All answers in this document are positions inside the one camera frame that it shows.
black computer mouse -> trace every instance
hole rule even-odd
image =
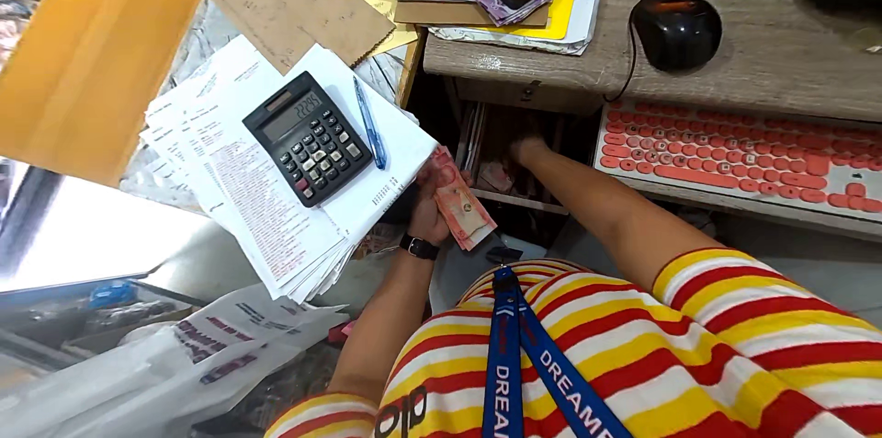
[[[640,0],[631,11],[646,59],[662,71],[688,71],[720,47],[720,14],[706,0]]]

mouse cable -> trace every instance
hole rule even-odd
[[[622,86],[622,90],[613,98],[607,98],[606,94],[603,94],[603,100],[606,102],[615,102],[617,101],[624,91],[628,88],[628,85],[631,83],[631,78],[634,76],[634,67],[637,65],[637,42],[634,40],[634,10],[631,10],[631,15],[628,16],[628,35],[631,37],[631,69],[628,71],[628,79],[624,81],[624,86]]]

wristwatch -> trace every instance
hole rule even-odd
[[[400,247],[407,250],[407,253],[413,255],[417,259],[428,259],[434,261],[441,249],[427,242],[424,239],[415,239],[407,233],[401,237]]]

hand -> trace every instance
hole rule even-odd
[[[468,186],[472,185],[472,175],[468,171],[461,171],[462,178]],[[420,185],[420,194],[413,206],[410,216],[410,225],[407,234],[415,239],[424,239],[429,243],[439,246],[450,235],[444,217],[438,212],[435,204],[435,188],[437,186],[437,172],[431,166],[424,167],[416,176],[416,182]]]
[[[529,158],[530,155],[540,154],[545,150],[548,150],[548,145],[545,144],[544,139],[541,139],[536,135],[529,135],[525,138],[513,141],[512,145],[509,147],[509,154],[512,156],[514,162],[526,167],[526,159]]]

pink keyboard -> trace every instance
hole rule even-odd
[[[882,222],[876,125],[631,101],[602,116],[600,171]]]

